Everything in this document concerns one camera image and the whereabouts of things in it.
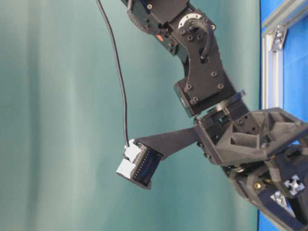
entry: braided cable sleeve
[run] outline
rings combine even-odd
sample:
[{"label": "braided cable sleeve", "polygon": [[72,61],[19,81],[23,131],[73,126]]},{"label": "braided cable sleeve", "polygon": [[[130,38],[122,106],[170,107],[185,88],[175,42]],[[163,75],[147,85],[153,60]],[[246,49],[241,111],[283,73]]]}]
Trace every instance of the braided cable sleeve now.
[{"label": "braided cable sleeve", "polygon": [[191,22],[192,28],[200,28],[207,34],[206,46],[201,54],[201,59],[205,59],[213,42],[213,30],[211,25],[206,21],[206,19],[199,19]]},{"label": "braided cable sleeve", "polygon": [[136,18],[136,16],[133,14],[132,9],[129,9],[127,11],[128,17],[129,19],[132,21],[133,24],[135,24],[135,26],[141,30],[142,32],[149,34],[148,28],[144,25],[142,25],[139,20]]}]

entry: blue wall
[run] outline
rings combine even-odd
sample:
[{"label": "blue wall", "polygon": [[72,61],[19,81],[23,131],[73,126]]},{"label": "blue wall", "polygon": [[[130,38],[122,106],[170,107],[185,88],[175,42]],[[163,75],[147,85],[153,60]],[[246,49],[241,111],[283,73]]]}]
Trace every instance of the blue wall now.
[{"label": "blue wall", "polygon": [[[282,0],[261,0],[261,18],[266,19]],[[308,17],[288,30],[284,44],[284,110],[308,121]],[[259,214],[260,231],[278,231],[263,215]]]}]

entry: metal frame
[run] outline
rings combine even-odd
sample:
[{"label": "metal frame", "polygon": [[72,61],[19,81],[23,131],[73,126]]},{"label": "metal frame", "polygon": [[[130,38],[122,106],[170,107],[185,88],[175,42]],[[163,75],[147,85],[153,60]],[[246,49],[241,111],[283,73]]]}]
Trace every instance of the metal frame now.
[{"label": "metal frame", "polygon": [[308,0],[285,0],[262,24],[262,108],[283,108],[283,44],[287,30],[308,15]]}]

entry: red light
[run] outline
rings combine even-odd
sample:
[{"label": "red light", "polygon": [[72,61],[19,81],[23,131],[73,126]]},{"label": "red light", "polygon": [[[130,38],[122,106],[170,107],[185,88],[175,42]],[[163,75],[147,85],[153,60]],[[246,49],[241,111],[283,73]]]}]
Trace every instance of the red light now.
[{"label": "red light", "polygon": [[164,41],[164,39],[163,39],[163,37],[161,35],[156,35],[156,37],[159,39],[159,41],[161,41],[161,42]]}]

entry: teal backdrop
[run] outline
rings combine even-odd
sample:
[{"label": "teal backdrop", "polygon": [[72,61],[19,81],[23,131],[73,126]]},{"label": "teal backdrop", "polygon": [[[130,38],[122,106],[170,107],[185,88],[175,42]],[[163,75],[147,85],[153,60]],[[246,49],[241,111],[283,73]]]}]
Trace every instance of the teal backdrop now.
[{"label": "teal backdrop", "polygon": [[[192,126],[173,58],[102,0],[128,95],[129,137]],[[225,70],[259,106],[259,1],[192,0],[217,25]],[[0,1],[1,231],[256,231],[257,210],[192,145],[162,162],[153,189],[115,174],[122,102],[95,0]]]}]

